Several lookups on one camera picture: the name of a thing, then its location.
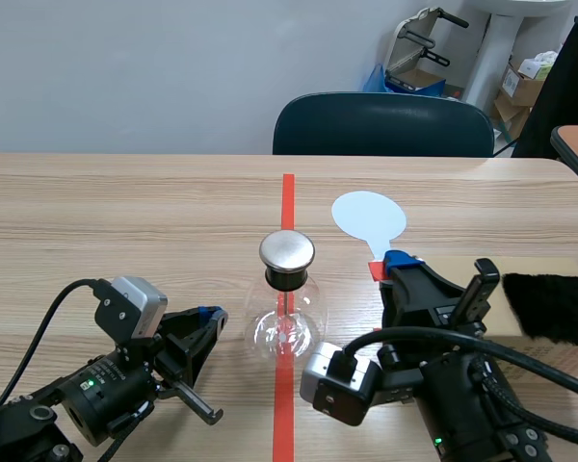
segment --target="sink pedestal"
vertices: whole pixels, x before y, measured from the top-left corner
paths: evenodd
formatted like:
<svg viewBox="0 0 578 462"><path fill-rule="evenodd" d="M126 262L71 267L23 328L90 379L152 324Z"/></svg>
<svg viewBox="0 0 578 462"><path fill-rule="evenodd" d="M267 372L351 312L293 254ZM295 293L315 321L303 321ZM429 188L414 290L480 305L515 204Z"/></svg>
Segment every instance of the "sink pedestal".
<svg viewBox="0 0 578 462"><path fill-rule="evenodd" d="M493 14L462 101L489 114L512 53L522 16Z"/></svg>

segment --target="cardboard box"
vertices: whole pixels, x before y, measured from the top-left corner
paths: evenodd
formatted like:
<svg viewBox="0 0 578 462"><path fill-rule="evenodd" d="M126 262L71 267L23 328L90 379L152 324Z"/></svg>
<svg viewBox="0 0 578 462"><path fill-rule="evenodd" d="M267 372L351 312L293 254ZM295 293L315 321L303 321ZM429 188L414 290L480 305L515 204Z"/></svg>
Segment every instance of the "cardboard box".
<svg viewBox="0 0 578 462"><path fill-rule="evenodd" d="M542 63L535 60L524 60L518 68L518 73L533 80L545 80L553 63Z"/></svg>
<svg viewBox="0 0 578 462"><path fill-rule="evenodd" d="M479 257L422 257L441 276L466 287L473 275L473 263ZM578 275L578 265L566 258L532 257L489 257L501 274L519 272L523 274ZM517 351L539 359L554 368L578 376L578 346L553 344L547 339L531 340L522 328L508 303L501 284L488 299L490 311L484 319L486 338L511 347ZM509 363L499 362L499 366L511 383L536 383L544 379L526 372Z"/></svg>
<svg viewBox="0 0 578 462"><path fill-rule="evenodd" d="M494 100L494 108L498 113L498 117L501 120L502 126L498 128L501 131L506 131L510 140L515 140L522 133L524 124L527 123L529 114L531 113L531 108L524 106L514 106L510 99L499 93L497 99Z"/></svg>
<svg viewBox="0 0 578 462"><path fill-rule="evenodd" d="M529 79L508 64L503 74L501 92L514 106L532 107L536 104L542 87L543 80Z"/></svg>
<svg viewBox="0 0 578 462"><path fill-rule="evenodd" d="M388 83L397 93L422 94L424 96L441 96L445 90L445 79L425 70L414 68L402 74L395 75L397 79L409 84L414 90Z"/></svg>

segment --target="wood grain tabletop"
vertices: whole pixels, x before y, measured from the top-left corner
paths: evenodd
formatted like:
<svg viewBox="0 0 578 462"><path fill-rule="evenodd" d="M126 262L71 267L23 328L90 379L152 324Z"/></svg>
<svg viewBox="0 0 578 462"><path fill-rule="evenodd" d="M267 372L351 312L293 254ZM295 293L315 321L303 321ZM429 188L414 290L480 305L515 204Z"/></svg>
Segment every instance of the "wood grain tabletop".
<svg viewBox="0 0 578 462"><path fill-rule="evenodd" d="M0 392L54 296L83 277L147 278L170 311L222 305L230 319L197 383L223 419L208 427L177 399L159 403L114 460L272 460L274 368L245 354L244 297L262 274L258 246L280 224L283 173L296 174L296 229L317 256L328 340L342 345L381 325L368 245L340 231L336 197L369 190L396 200L407 230L395 248L417 255L570 257L578 262L578 178L563 164L524 159L0 153ZM17 387L36 390L108 352L86 289L67 299ZM296 460L438 460L414 405L372 409L360 427L297 396ZM578 426L578 397L554 385L517 386L525 406ZM86 460L91 448L59 408ZM554 460L578 447L550 439Z"/></svg>

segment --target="white sink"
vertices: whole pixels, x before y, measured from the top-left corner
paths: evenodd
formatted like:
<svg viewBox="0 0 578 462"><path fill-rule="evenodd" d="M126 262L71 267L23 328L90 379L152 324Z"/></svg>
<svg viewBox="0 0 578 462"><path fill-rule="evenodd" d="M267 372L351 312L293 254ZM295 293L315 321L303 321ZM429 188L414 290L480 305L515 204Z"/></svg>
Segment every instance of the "white sink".
<svg viewBox="0 0 578 462"><path fill-rule="evenodd" d="M492 16L462 100L489 114L522 19L527 16L549 16L569 6L571 1L468 0L468 3Z"/></svg>
<svg viewBox="0 0 578 462"><path fill-rule="evenodd" d="M569 0L469 0L469 5L501 16L549 16L569 5Z"/></svg>

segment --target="white paddle shape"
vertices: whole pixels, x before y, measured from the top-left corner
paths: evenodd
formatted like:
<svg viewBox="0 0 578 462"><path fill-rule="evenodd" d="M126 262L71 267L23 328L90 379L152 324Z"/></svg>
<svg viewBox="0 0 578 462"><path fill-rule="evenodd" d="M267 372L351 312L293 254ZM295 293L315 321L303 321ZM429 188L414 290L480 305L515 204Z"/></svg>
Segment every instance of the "white paddle shape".
<svg viewBox="0 0 578 462"><path fill-rule="evenodd" d="M345 233L366 241L375 260L383 260L389 242L407 227L407 217L389 197L376 192L355 191L341 195L331 206L336 224Z"/></svg>

